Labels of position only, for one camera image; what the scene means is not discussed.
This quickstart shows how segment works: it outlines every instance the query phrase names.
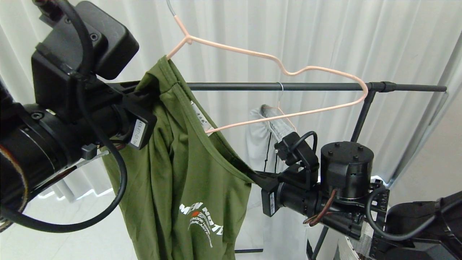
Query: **white curtain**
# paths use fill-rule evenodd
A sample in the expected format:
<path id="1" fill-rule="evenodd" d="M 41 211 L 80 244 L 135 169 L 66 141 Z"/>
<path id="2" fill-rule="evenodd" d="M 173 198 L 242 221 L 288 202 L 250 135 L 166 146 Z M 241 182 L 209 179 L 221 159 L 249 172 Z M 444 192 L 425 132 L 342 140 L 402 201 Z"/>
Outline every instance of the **white curtain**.
<path id="1" fill-rule="evenodd" d="M 138 54 L 114 81 L 139 80 L 183 37 L 163 0 L 92 2 L 122 22 L 140 43 Z M 191 35 L 275 55 L 290 71 L 316 65 L 357 75 L 365 82 L 446 85 L 447 95 L 425 92 L 376 95 L 359 142 L 374 151 L 373 175 L 380 175 L 385 181 L 406 169 L 454 93 L 461 88 L 462 1 L 171 2 Z M 38 20 L 40 12 L 29 0 L 0 0 L 0 5 L 1 77 L 17 101 L 33 103 L 30 56 L 51 29 Z M 184 46 L 172 60 L 187 82 L 351 82 L 323 72 L 287 77 L 271 61 L 197 43 Z M 195 92 L 195 95 L 220 126 L 247 120 L 249 111 L 262 104 L 276 105 L 279 93 Z M 281 107 L 285 113 L 305 111 L 346 103 L 359 95 L 358 92 L 285 92 Z M 292 122 L 300 133 L 316 131 L 322 146 L 349 140 L 360 109 L 357 105 L 293 118 Z M 246 160 L 246 128 L 223 132 Z M 100 162 L 89 164 L 53 187 L 59 197 L 71 201 L 90 190 L 101 194 L 108 189 L 110 185 Z M 279 217 L 279 222 L 274 223 L 275 232 L 277 225 L 290 220 Z M 268 250 L 296 250 L 303 254 L 304 248 L 299 248 L 302 245 L 300 242 L 300 246 L 293 248 Z"/>

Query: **black metal rod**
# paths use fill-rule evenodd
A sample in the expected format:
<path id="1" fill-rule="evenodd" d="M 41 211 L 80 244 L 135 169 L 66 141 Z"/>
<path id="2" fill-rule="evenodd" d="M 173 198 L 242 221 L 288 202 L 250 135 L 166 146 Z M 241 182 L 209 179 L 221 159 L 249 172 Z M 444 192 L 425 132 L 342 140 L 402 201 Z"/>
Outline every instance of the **black metal rod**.
<path id="1" fill-rule="evenodd" d="M 234 250 L 235 254 L 242 254 L 242 253 L 261 253 L 263 252 L 262 248 L 257 248 L 257 249 L 238 249 Z"/>
<path id="2" fill-rule="evenodd" d="M 361 91 L 358 83 L 282 83 L 285 91 Z M 366 83 L 370 91 L 382 92 L 382 82 Z M 193 91 L 280 91 L 279 83 L 188 83 Z M 445 92 L 445 86 L 394 84 L 394 91 Z"/>
<path id="3" fill-rule="evenodd" d="M 321 250 L 322 243 L 324 242 L 324 239 L 326 238 L 327 231 L 329 230 L 328 227 L 323 226 L 321 235 L 319 236 L 318 242 L 315 247 L 315 251 L 313 252 L 313 257 L 311 260 L 316 260 L 317 255 L 319 254 L 319 250 Z"/>
<path id="4" fill-rule="evenodd" d="M 366 121 L 367 113 L 369 113 L 369 109 L 371 108 L 371 104 L 374 100 L 375 93 L 375 91 L 369 91 L 369 93 L 367 93 L 366 98 L 364 99 L 363 107 L 361 108 L 358 120 L 356 121 L 356 126 L 354 127 L 353 135 L 351 136 L 351 142 L 358 141 L 359 134 L 361 133 L 364 122 Z"/>

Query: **screw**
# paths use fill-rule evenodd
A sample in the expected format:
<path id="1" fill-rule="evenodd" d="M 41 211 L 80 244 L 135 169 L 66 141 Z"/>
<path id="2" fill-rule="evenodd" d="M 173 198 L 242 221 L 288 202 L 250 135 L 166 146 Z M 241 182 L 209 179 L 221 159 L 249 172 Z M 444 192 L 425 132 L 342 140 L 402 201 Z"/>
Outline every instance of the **screw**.
<path id="1" fill-rule="evenodd" d="M 90 34 L 90 39 L 91 39 L 92 41 L 95 42 L 96 40 L 98 40 L 98 34 L 96 34 L 96 33 L 91 33 L 91 34 Z"/>
<path id="2" fill-rule="evenodd" d="M 30 115 L 33 119 L 39 120 L 43 118 L 43 113 L 41 112 L 34 112 Z"/>

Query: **olive green t-shirt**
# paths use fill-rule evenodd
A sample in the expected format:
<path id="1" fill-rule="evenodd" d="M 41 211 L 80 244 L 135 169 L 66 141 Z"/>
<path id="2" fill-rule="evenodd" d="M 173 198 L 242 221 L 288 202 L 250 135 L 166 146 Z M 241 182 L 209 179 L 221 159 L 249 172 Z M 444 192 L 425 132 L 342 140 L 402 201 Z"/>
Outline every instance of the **olive green t-shirt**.
<path id="1" fill-rule="evenodd" d="M 145 87 L 160 91 L 154 132 L 142 150 L 121 151 L 128 186 L 120 208 L 138 259 L 235 259 L 253 171 L 221 133 L 205 133 L 216 125 L 172 61 L 162 57 L 137 89 Z M 117 164 L 103 161 L 117 191 Z"/>

